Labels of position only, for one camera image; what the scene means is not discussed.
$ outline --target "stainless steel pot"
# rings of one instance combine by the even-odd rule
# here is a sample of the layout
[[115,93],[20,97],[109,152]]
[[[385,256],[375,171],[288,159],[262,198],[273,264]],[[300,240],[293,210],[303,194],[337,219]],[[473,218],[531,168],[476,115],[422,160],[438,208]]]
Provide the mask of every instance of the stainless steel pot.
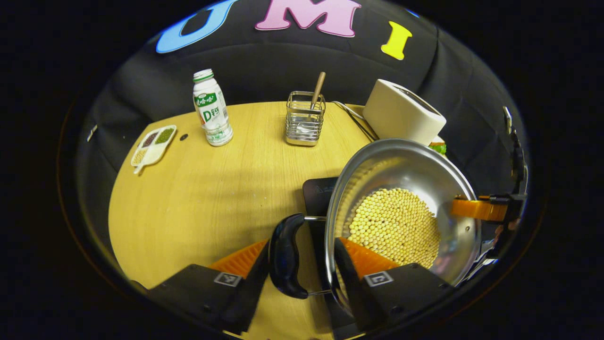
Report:
[[[378,189],[402,188],[414,192],[436,214],[441,235],[439,254],[429,270],[452,286],[459,284],[472,267],[480,249],[480,221],[451,215],[457,195],[476,197],[463,174],[439,153],[410,140],[382,139],[359,150],[346,164],[333,190],[326,217],[325,262],[327,277],[339,305],[352,314],[334,256],[337,237],[348,237],[348,225],[363,197]],[[269,273],[283,293],[306,298],[296,278],[298,251],[295,233],[305,220],[295,214],[275,228],[269,244]]]

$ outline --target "blue letter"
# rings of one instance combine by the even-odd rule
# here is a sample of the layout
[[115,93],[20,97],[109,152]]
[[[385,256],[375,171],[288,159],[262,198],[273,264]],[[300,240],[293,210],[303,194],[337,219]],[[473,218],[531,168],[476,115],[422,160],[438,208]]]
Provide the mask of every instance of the blue letter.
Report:
[[227,19],[228,10],[236,1],[237,0],[224,0],[205,8],[206,11],[211,11],[208,21],[202,28],[185,36],[181,35],[182,29],[185,27],[189,19],[196,16],[197,13],[168,28],[163,32],[161,37],[159,37],[155,50],[157,53],[176,51],[179,48],[191,45],[192,43],[214,33],[214,31],[216,31],[225,22]]

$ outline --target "cable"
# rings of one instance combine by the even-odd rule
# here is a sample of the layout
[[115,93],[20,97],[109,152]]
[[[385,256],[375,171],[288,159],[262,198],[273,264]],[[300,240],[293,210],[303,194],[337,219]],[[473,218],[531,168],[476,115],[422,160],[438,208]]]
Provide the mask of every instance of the cable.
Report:
[[346,113],[350,116],[350,118],[354,121],[354,123],[356,124],[356,126],[359,127],[359,129],[361,129],[361,131],[363,131],[363,133],[367,136],[367,138],[369,138],[369,140],[371,140],[372,142],[376,141],[377,139],[379,139],[378,137],[375,137],[374,135],[370,134],[369,131],[367,131],[367,129],[365,129],[361,123],[359,123],[358,120],[355,119],[355,117],[358,117],[362,120],[365,120],[363,117],[361,117],[358,113],[352,111],[351,108],[347,107],[346,105],[342,104],[341,102],[332,102],[338,106],[340,106],[342,109],[344,109],[344,111],[346,111]]

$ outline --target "metal rivet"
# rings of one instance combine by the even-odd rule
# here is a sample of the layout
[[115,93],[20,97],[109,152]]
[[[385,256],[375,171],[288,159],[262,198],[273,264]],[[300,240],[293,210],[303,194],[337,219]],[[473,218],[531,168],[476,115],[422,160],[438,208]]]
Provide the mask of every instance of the metal rivet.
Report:
[[401,307],[401,306],[394,306],[390,310],[390,314],[398,314],[398,313],[400,313],[402,311],[403,311],[403,307]]

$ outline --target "yellow letter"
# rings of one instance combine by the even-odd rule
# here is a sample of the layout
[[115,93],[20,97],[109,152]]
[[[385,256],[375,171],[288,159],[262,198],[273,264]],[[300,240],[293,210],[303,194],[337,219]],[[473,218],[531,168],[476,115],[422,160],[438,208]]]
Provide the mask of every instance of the yellow letter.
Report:
[[403,50],[405,49],[407,38],[412,37],[413,34],[396,22],[388,21],[388,23],[392,26],[392,33],[390,33],[390,38],[386,45],[382,45],[382,52],[398,60],[403,60],[405,58]]

